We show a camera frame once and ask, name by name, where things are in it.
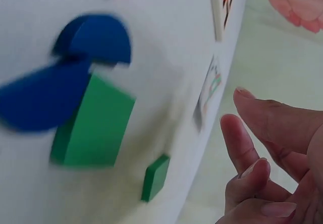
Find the blue foam semicircle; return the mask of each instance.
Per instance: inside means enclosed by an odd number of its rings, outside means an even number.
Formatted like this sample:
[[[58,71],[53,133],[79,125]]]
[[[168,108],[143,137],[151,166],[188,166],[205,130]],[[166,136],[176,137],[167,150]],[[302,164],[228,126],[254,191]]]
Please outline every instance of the blue foam semicircle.
[[[84,15],[60,33],[54,53],[81,54],[109,65],[131,62],[131,43],[125,26],[111,15]]]
[[[64,59],[0,88],[1,120],[27,132],[64,124],[83,98],[90,65],[90,59]]]

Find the light green floor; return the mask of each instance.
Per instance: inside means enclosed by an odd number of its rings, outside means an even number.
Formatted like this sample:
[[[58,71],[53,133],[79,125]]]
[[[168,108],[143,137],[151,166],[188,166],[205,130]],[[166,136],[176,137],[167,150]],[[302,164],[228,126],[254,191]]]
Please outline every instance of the light green floor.
[[[224,211],[226,183],[236,175],[219,127],[225,113],[236,113],[236,86],[257,97],[296,107],[323,109],[323,32],[296,28],[268,0],[248,0],[238,46],[209,144],[178,224],[214,224]],[[259,154],[269,158],[254,139]],[[290,191],[296,184],[272,161],[271,179]]]

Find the white wall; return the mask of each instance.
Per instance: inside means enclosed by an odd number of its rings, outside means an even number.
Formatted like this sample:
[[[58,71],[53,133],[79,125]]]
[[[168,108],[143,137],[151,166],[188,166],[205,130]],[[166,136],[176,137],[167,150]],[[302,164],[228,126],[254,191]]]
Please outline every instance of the white wall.
[[[186,118],[171,150],[166,186],[148,205],[139,198],[144,169],[153,156],[141,155],[139,149],[149,144],[135,149],[140,160],[135,170],[131,162],[122,161],[129,153],[123,144],[115,170],[76,172],[48,164],[54,131],[21,135],[0,129],[0,222],[174,223],[209,135],[199,138],[192,128],[193,110],[214,52],[222,58],[225,75],[229,72],[243,8],[244,0],[236,0],[227,39],[219,44],[214,40],[210,0],[0,0],[0,84],[50,64],[49,53],[60,30],[79,14],[99,11],[118,14],[129,27],[133,70],[144,64],[161,65],[169,72],[179,69],[192,86]],[[163,78],[158,72],[155,77]]]

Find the green foam square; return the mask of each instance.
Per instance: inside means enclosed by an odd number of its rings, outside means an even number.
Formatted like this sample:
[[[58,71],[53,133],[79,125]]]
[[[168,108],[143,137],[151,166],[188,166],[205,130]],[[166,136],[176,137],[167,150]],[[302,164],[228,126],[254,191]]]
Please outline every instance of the green foam square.
[[[92,75],[74,116],[58,127],[51,160],[66,166],[114,166],[135,99]]]
[[[170,158],[162,155],[147,168],[141,200],[149,202],[162,190],[169,164]]]

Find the foam shape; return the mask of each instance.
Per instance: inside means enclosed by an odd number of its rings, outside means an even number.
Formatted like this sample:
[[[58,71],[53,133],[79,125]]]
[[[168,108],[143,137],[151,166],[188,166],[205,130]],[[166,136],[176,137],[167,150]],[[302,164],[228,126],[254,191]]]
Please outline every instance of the foam shape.
[[[20,131],[44,131],[64,124],[88,84],[89,59],[68,58],[0,89],[0,118]]]
[[[57,130],[51,160],[70,167],[114,166],[134,103],[92,75],[78,111]]]
[[[53,51],[60,55],[85,55],[109,65],[131,62],[127,30],[110,15],[84,15],[74,19],[60,33]]]
[[[163,154],[147,168],[141,200],[150,202],[162,190],[169,164],[170,158]]]

